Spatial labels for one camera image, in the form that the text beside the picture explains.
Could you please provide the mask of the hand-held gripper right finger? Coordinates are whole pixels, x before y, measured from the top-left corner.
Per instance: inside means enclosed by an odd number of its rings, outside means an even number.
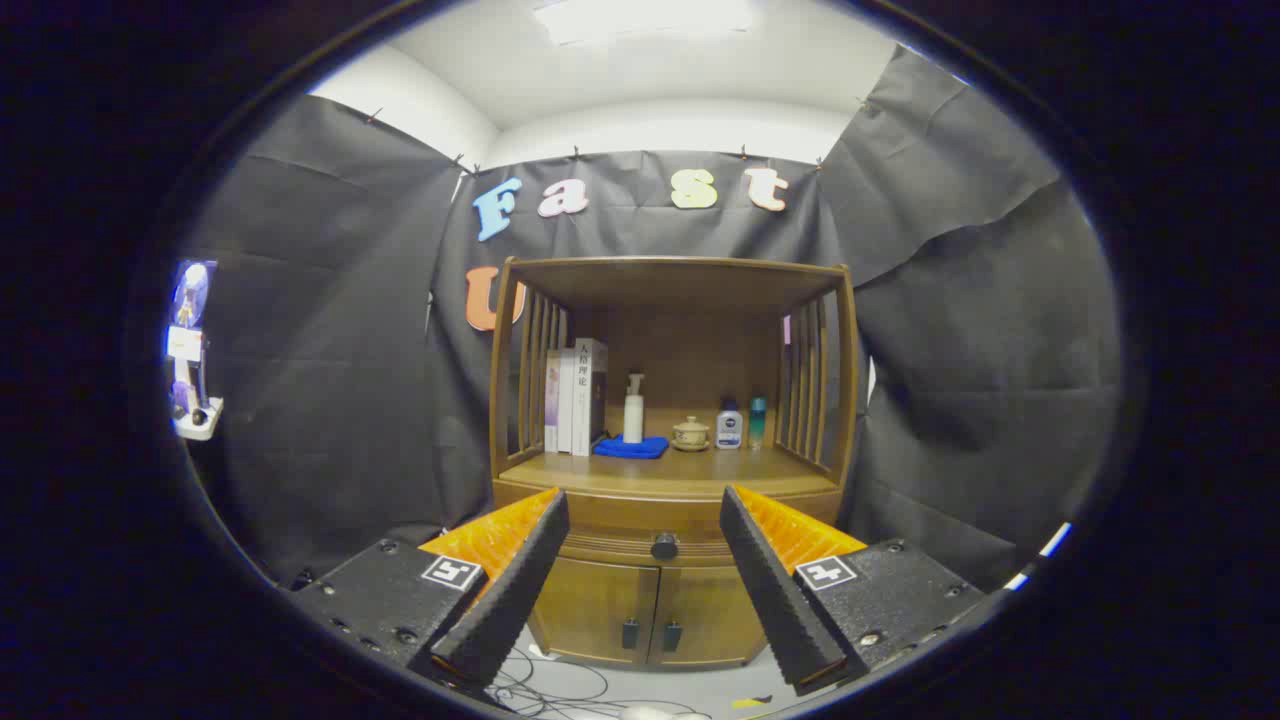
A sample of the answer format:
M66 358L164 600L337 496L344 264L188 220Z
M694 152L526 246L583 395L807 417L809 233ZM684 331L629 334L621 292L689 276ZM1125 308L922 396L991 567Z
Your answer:
M726 487L719 527L800 696L923 652L984 598L913 542L868 544L744 486Z

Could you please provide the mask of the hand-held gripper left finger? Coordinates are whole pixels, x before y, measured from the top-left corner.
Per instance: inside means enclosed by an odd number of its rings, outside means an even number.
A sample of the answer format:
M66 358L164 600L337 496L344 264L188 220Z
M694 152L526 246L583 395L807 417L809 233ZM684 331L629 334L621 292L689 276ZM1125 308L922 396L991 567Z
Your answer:
M347 644L461 691L515 647L570 532L549 488L422 544L380 539L292 594Z

